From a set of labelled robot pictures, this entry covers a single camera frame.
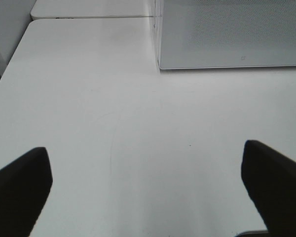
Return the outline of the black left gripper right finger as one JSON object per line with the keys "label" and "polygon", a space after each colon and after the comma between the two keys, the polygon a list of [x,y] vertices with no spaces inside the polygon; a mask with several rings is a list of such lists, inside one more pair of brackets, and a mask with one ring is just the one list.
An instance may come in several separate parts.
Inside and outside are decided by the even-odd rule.
{"label": "black left gripper right finger", "polygon": [[296,237],[296,162],[258,140],[248,140],[241,178],[269,234]]}

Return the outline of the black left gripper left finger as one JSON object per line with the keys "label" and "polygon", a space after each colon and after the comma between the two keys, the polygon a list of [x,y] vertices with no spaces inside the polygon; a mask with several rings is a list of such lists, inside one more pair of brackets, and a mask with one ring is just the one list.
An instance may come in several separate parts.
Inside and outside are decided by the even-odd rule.
{"label": "black left gripper left finger", "polygon": [[28,237],[52,187],[45,147],[36,147],[0,169],[0,237]]}

